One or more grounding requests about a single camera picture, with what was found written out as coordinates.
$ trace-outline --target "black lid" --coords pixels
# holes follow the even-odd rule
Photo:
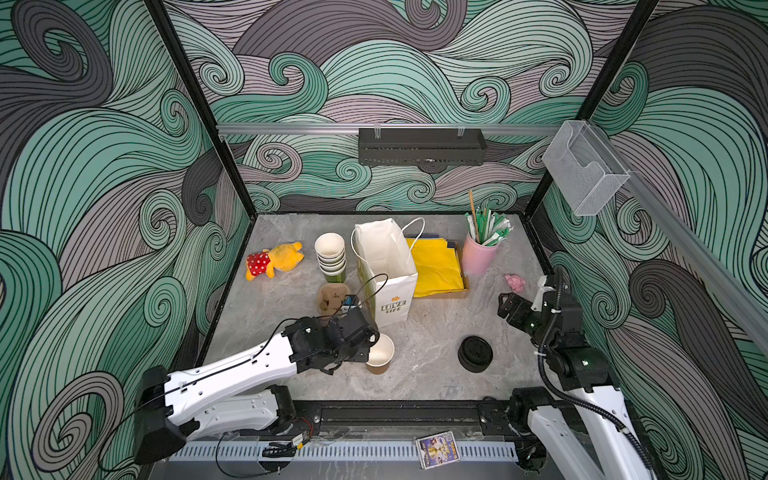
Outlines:
[[[473,373],[480,373],[488,368],[493,360],[491,346],[479,336],[468,336],[458,348],[458,362]]]

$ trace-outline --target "small pink figurine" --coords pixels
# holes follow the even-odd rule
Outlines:
[[[520,277],[519,275],[513,274],[510,275],[507,273],[504,275],[504,279],[507,280],[507,285],[509,285],[509,288],[512,289],[513,293],[517,293],[518,295],[523,292],[523,287],[525,286],[525,279]]]

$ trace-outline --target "swirl wallpaper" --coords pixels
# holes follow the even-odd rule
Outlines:
[[[165,0],[219,122],[560,124],[627,0]],[[667,4],[693,5],[697,0]],[[234,135],[260,211],[522,211],[549,139],[490,137],[478,167],[367,167],[357,139]]]
[[[189,368],[249,219],[143,0],[0,2],[3,478],[133,478],[141,373]]]
[[[593,120],[768,312],[768,4],[652,18]],[[768,360],[626,191],[535,227],[568,272],[669,478],[768,477]]]

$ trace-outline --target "yellow plush toy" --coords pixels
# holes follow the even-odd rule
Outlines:
[[[264,272],[269,278],[274,278],[276,268],[282,272],[290,272],[304,258],[304,254],[299,250],[301,250],[300,242],[285,243],[272,250],[249,255],[245,261],[245,277],[250,282]]]

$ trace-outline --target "yellow napkin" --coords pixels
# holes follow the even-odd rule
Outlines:
[[[406,238],[409,247],[412,238]],[[458,257],[444,238],[424,238],[416,242],[411,250],[419,278],[413,296],[429,296],[436,293],[462,292],[464,281]]]

